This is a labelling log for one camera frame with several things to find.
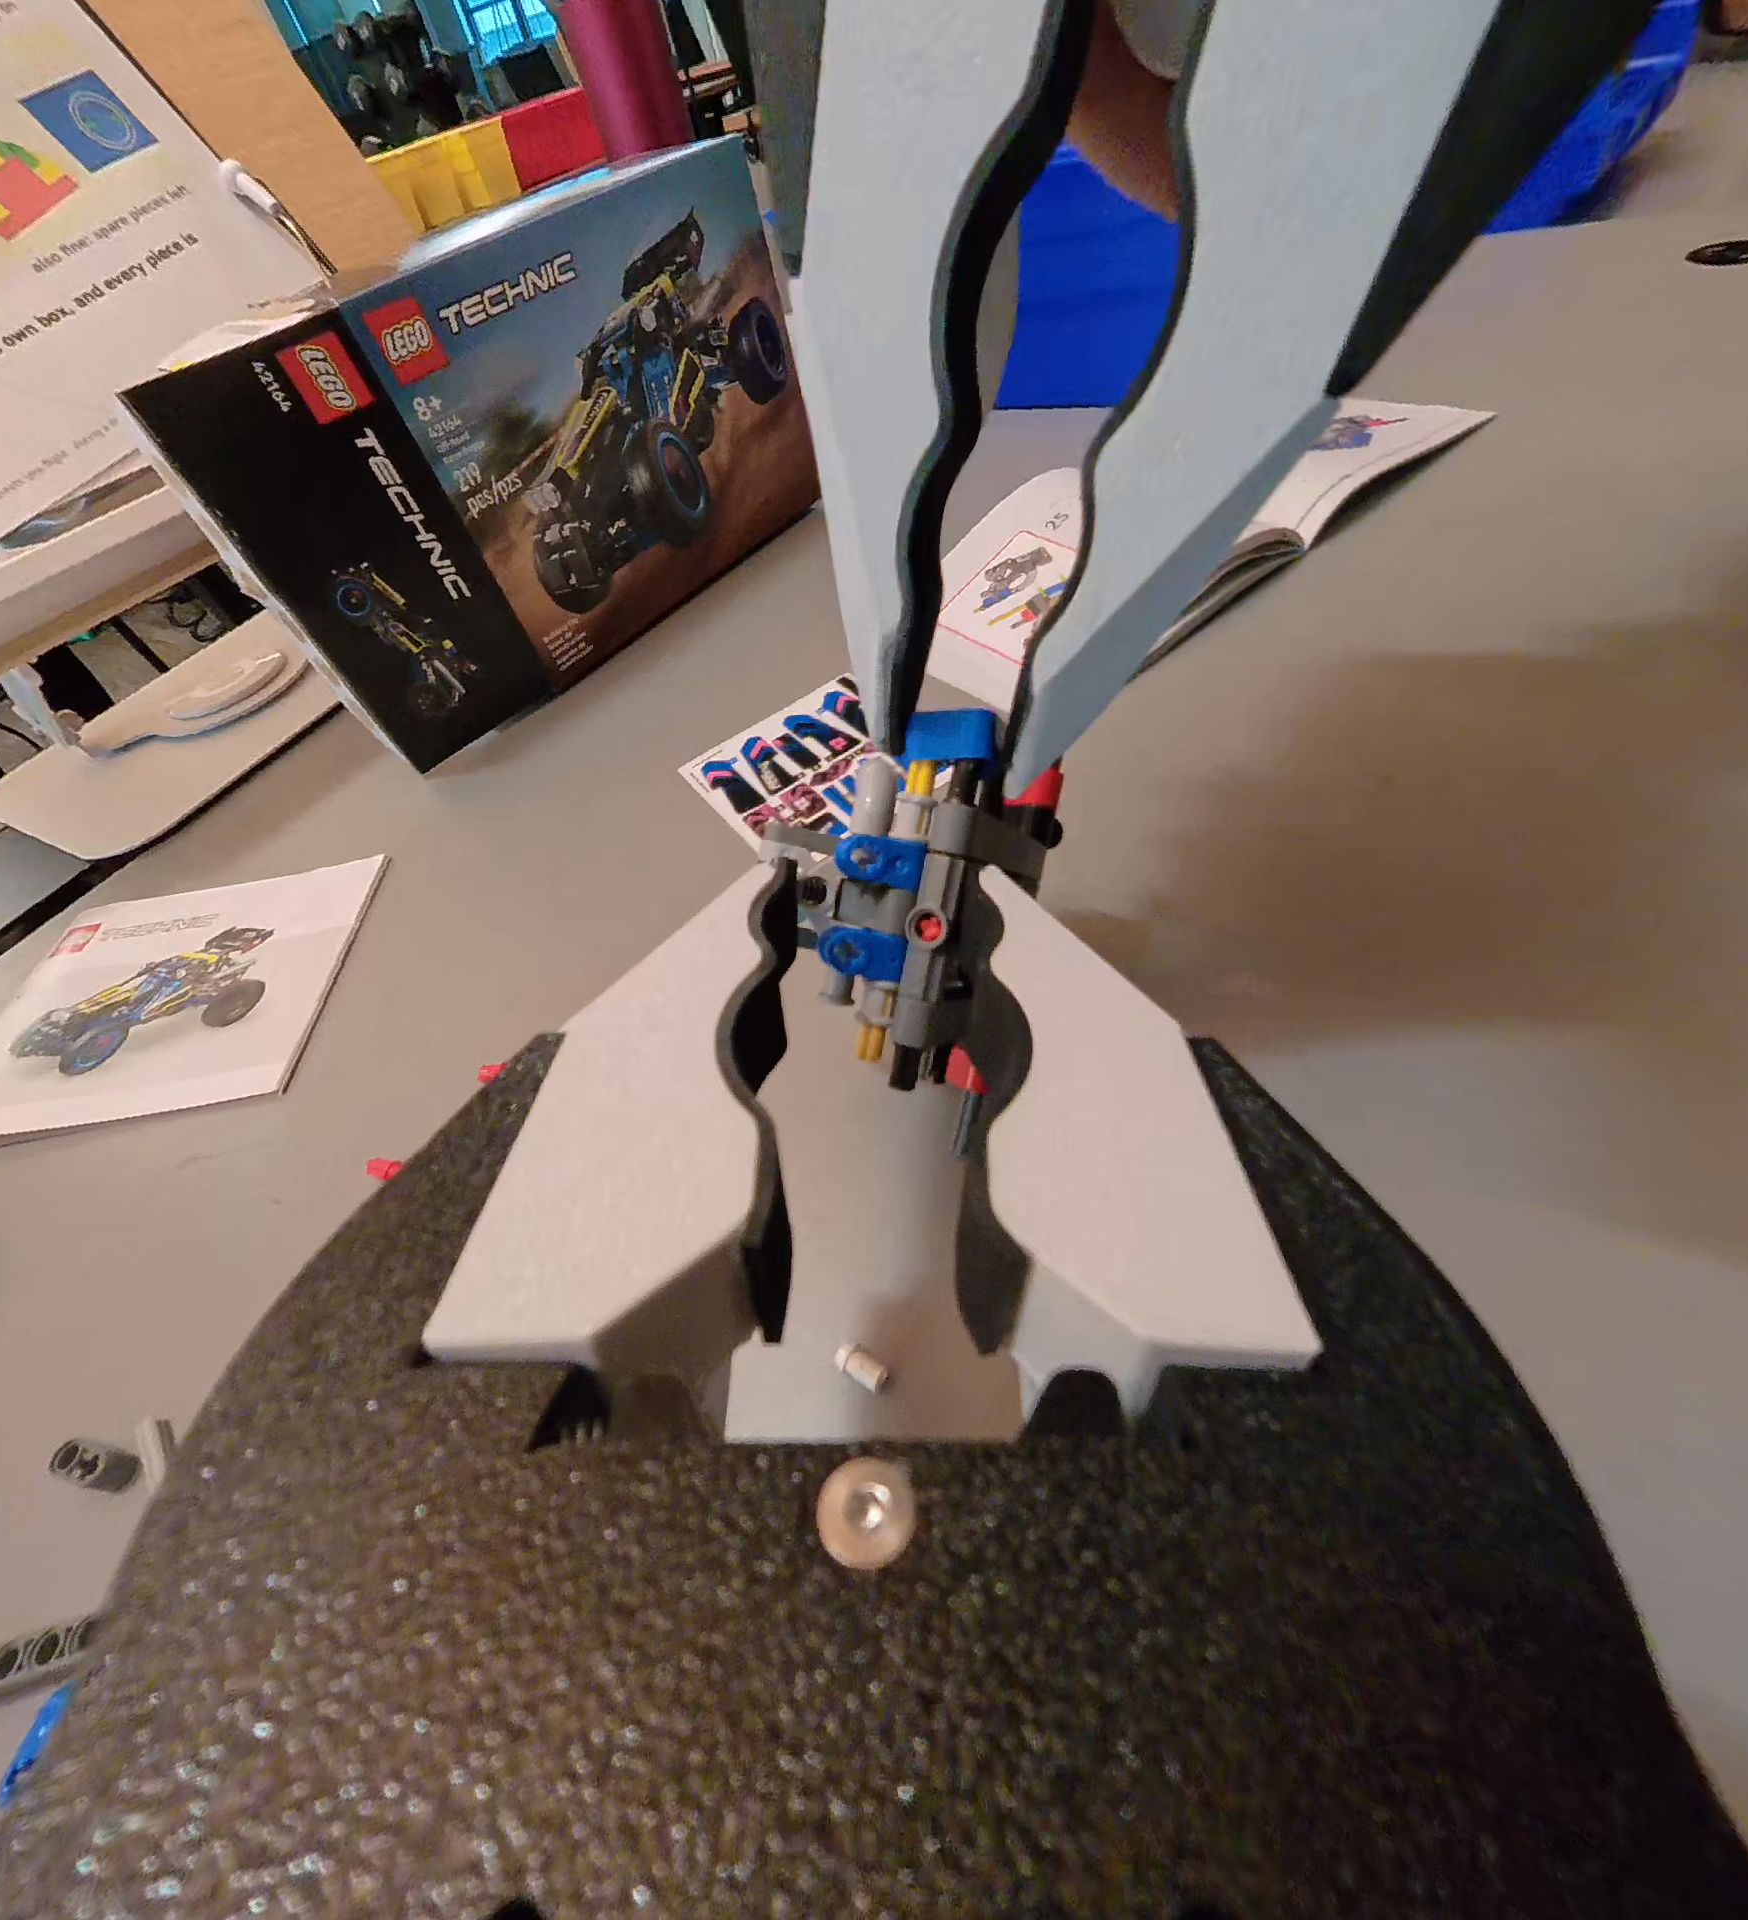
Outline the person's right hand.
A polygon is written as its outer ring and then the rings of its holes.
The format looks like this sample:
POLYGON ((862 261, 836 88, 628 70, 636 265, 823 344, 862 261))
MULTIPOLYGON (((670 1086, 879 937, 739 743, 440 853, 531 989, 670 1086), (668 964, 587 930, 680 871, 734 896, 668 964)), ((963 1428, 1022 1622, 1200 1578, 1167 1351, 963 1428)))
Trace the person's right hand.
POLYGON ((1069 113, 1069 144, 1128 202, 1175 222, 1179 168, 1167 138, 1175 86, 1131 46, 1110 3, 1095 8, 1095 29, 1069 113))

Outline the white printed instruction sheet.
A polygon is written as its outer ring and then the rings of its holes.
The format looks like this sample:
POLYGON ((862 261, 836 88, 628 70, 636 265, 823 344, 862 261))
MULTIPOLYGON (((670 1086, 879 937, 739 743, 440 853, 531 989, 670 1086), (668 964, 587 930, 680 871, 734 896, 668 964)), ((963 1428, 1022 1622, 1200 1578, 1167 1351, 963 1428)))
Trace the white printed instruction sheet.
POLYGON ((123 387, 313 281, 93 3, 0 3, 0 537, 123 460, 123 387))

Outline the blue plastic bin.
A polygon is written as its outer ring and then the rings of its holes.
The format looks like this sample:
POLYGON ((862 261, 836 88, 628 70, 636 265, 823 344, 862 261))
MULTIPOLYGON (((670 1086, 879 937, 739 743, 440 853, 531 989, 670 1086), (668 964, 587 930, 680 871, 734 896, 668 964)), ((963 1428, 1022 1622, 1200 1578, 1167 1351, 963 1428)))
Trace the blue plastic bin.
MULTIPOLYGON (((1487 232, 1579 220, 1671 107, 1694 49, 1702 8, 1657 3, 1646 32, 1511 189, 1487 232)), ((823 3, 742 3, 734 36, 760 104, 774 224, 789 275, 805 254, 823 3)), ((1110 189, 1066 140, 1017 212, 1006 247, 1011 327, 985 352, 1002 408, 1115 405, 1164 320, 1175 224, 1110 189)))

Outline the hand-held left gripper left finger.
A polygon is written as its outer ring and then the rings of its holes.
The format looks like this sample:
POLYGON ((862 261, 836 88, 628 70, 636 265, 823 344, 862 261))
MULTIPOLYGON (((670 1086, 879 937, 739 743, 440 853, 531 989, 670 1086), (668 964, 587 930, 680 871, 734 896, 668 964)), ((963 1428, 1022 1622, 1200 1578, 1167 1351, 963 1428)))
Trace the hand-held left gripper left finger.
POLYGON ((783 1338, 791 1219, 760 1089, 789 970, 791 863, 757 863, 569 1019, 430 1356, 722 1369, 783 1338))

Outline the grey and blue lego assembly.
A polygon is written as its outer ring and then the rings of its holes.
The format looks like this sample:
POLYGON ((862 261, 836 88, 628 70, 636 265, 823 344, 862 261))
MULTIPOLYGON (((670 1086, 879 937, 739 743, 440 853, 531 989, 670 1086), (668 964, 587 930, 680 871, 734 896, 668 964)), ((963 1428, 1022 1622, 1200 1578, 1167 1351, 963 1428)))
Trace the grey and blue lego assembly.
POLYGON ((1059 798, 1059 762, 1002 798, 990 755, 893 762, 870 751, 853 764, 836 837, 762 826, 760 862, 798 871, 796 932, 823 966, 821 998, 853 1010, 853 1055, 882 1066, 888 1089, 959 1090, 959 1159, 974 1146, 988 1090, 973 1058, 981 873, 998 866, 1035 896, 1063 838, 1059 798))

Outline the open lego instruction booklet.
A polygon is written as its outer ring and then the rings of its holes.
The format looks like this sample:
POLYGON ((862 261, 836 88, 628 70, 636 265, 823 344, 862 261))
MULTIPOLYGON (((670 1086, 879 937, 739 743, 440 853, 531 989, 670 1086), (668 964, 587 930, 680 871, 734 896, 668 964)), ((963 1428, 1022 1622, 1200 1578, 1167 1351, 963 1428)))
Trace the open lego instruction booklet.
MULTIPOLYGON (((1257 582, 1298 563, 1358 492, 1461 442, 1488 419, 1347 397, 1144 663, 1155 663, 1257 582)), ((943 556, 930 674, 1006 711, 1025 649, 1077 567, 1077 537, 1075 469, 1042 471, 981 515, 943 556)))

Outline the closed lego instruction booklet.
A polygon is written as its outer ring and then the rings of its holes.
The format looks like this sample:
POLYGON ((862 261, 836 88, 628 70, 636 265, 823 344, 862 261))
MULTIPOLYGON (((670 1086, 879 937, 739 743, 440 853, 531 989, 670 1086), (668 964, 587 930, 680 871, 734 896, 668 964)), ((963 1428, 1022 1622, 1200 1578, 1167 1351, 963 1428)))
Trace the closed lego instruction booklet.
POLYGON ((0 1013, 0 1142, 287 1090, 386 866, 87 907, 0 1013))

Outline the lego sticker sheet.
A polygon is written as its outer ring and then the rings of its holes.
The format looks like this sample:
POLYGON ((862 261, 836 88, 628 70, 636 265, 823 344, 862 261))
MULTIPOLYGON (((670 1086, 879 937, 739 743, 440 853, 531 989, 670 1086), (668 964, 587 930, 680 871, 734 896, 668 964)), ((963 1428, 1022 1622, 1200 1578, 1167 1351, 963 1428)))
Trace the lego sticker sheet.
POLYGON ((676 778, 748 841, 783 823, 837 838, 870 755, 859 686, 837 674, 748 729, 693 755, 676 778))

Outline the lego set box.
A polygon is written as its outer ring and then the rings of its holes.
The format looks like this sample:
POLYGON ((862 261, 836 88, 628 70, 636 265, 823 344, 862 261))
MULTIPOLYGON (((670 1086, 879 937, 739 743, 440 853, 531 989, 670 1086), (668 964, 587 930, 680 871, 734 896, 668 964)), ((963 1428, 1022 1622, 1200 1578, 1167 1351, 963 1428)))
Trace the lego set box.
POLYGON ((117 401, 241 586, 422 772, 821 502, 739 133, 436 232, 117 401))

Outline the yellow plastic bin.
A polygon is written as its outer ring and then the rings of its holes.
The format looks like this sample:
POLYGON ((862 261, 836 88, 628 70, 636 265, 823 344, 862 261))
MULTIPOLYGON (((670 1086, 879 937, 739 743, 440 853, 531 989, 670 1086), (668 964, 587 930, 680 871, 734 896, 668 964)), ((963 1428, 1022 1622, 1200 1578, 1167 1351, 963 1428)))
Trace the yellow plastic bin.
POLYGON ((408 148, 368 157, 414 232, 453 228, 461 220, 525 198, 499 120, 436 132, 408 148))

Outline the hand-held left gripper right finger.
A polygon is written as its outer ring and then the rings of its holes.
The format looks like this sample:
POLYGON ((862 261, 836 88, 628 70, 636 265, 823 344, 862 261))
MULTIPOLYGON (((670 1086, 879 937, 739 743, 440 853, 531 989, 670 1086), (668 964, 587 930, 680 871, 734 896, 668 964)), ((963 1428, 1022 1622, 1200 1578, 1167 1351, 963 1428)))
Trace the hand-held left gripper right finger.
POLYGON ((1180 1026, 995 866, 974 932, 952 1281, 1025 1424, 1059 1376, 1135 1423, 1164 1369, 1305 1372, 1321 1338, 1180 1026))

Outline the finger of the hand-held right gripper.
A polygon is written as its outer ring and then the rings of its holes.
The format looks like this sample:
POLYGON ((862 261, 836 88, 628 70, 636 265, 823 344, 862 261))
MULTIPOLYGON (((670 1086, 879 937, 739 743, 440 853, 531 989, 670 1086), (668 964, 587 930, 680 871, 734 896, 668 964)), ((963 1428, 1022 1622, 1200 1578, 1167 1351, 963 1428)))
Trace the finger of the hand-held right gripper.
POLYGON ((938 533, 981 429, 995 254, 1054 157, 1095 3, 748 3, 796 362, 852 674, 900 751, 938 533))
POLYGON ((1011 781, 1111 705, 1332 419, 1332 378, 1496 3, 1215 3, 1184 95, 1192 251, 1088 475, 1091 533, 1017 692, 1011 781))

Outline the red plastic bin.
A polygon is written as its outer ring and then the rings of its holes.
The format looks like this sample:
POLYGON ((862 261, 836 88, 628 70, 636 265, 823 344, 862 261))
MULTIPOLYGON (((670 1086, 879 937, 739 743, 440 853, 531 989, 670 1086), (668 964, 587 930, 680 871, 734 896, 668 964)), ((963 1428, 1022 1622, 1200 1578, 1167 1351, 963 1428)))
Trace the red plastic bin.
POLYGON ((584 88, 502 111, 499 126, 520 193, 607 163, 584 88))

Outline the maroon tumbler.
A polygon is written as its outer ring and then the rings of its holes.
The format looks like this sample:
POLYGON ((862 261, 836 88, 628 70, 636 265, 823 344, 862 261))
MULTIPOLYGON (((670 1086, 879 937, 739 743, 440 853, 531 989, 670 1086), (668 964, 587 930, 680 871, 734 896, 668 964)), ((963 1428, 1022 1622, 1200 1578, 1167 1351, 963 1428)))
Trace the maroon tumbler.
POLYGON ((662 3, 551 3, 551 17, 611 163, 696 140, 662 3))

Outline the brown cardboard box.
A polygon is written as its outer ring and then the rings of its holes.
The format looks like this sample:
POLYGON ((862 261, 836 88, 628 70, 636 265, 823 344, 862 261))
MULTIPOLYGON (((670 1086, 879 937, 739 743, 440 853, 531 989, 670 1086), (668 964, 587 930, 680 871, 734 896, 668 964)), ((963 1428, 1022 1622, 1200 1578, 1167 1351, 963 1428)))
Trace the brown cardboard box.
POLYGON ((99 26, 216 151, 260 177, 342 275, 414 241, 263 3, 91 3, 99 26))

